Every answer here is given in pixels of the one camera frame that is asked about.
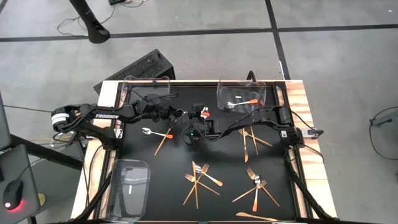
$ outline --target black tripod leg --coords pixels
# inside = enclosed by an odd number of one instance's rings
[[[100,44],[109,39],[111,34],[95,18],[94,13],[88,7],[86,0],[69,0],[76,9],[88,31],[88,40],[94,44]]]

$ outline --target red light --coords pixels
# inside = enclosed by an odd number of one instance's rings
[[[21,202],[19,203],[19,205],[16,208],[14,208],[12,210],[8,210],[8,212],[14,213],[14,212],[18,212],[19,210],[22,210],[22,207],[24,206],[24,203],[25,203],[25,201],[21,200]]]

